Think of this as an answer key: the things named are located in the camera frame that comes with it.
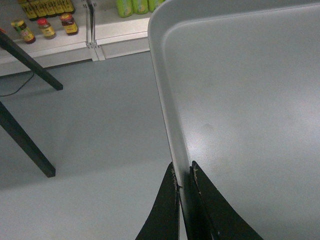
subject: sauce jar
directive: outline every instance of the sauce jar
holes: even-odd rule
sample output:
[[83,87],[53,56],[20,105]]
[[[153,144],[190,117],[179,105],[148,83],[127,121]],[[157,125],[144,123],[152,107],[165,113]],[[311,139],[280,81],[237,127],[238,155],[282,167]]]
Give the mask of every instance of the sauce jar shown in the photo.
[[46,39],[54,39],[56,37],[56,32],[51,26],[51,24],[44,17],[39,18],[36,21],[39,25],[39,29],[43,33]]
[[26,23],[23,20],[14,20],[13,22],[11,22],[11,26],[23,38],[26,44],[33,44],[36,41],[35,35],[27,27]]
[[62,14],[60,16],[60,20],[66,34],[68,34],[69,36],[78,34],[79,32],[78,26],[75,22],[74,17],[70,13]]

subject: tray surface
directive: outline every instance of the tray surface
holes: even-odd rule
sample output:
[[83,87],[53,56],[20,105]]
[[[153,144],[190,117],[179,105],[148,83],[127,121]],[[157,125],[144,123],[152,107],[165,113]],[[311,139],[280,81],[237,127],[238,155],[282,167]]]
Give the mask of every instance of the tray surface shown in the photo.
[[197,161],[265,240],[319,239],[319,3],[210,16],[215,1],[181,2],[149,25],[178,180]]

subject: store shelf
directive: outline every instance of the store shelf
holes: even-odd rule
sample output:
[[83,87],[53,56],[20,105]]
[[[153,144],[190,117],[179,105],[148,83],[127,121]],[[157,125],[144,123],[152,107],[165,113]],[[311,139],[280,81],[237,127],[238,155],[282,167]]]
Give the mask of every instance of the store shelf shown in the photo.
[[[90,59],[91,55],[87,47],[89,11],[84,8],[81,0],[73,1],[75,14],[73,17],[78,25],[79,33],[68,36],[61,24],[59,16],[48,18],[56,31],[54,39],[45,39],[35,21],[27,19],[16,1],[8,2],[0,7],[0,27],[6,30],[6,34],[14,40],[25,52],[39,62],[43,67],[50,67],[70,62]],[[26,44],[11,26],[14,19],[23,19],[34,33],[36,41]],[[7,51],[0,50],[0,76],[27,71],[15,57]]]
[[98,45],[148,37],[151,12],[121,18],[116,8],[95,12],[95,40]]

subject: black stand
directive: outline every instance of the black stand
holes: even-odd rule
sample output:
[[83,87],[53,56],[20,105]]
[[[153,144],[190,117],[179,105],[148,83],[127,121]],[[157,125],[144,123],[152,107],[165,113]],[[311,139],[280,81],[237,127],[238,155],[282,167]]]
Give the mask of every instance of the black stand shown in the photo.
[[[263,240],[230,206],[207,175],[193,161],[190,167],[191,226],[188,240]],[[179,186],[173,164],[166,170],[153,208],[135,240],[179,239]]]
[[23,130],[11,113],[0,101],[0,125],[15,140],[22,150],[31,158],[32,161],[48,177],[56,175],[56,169],[45,155],[40,151],[28,134]]
[[[32,57],[23,51],[14,41],[0,31],[0,46],[10,54],[12,54],[21,63],[26,65],[31,71],[45,80],[57,91],[62,90],[64,86],[47,72]],[[28,134],[23,130],[15,118],[10,114],[6,107],[0,101],[0,125],[15,140],[15,142],[23,149],[23,151],[32,159],[32,161],[41,169],[48,177],[56,175],[56,169],[39,150],[36,144],[31,140]]]
[[55,79],[47,70],[45,70],[39,63],[23,51],[14,41],[7,35],[0,31],[0,46],[18,59],[21,63],[26,65],[32,72],[37,74],[40,78],[50,84],[55,90],[59,91],[64,86]]

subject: jar label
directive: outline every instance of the jar label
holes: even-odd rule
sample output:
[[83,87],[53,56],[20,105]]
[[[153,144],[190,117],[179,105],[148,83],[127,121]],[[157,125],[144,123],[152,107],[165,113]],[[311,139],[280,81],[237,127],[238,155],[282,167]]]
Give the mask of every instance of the jar label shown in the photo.
[[26,27],[25,29],[21,30],[21,36],[23,37],[23,40],[25,42],[29,42],[30,40],[34,39],[33,33],[30,31],[29,27]]
[[68,26],[63,26],[64,30],[66,31],[67,34],[72,34],[75,33],[76,31],[78,31],[78,26],[77,24],[72,24],[72,25],[68,25]]
[[46,29],[41,29],[41,32],[45,37],[50,37],[55,34],[55,30],[53,29],[52,26],[47,27]]

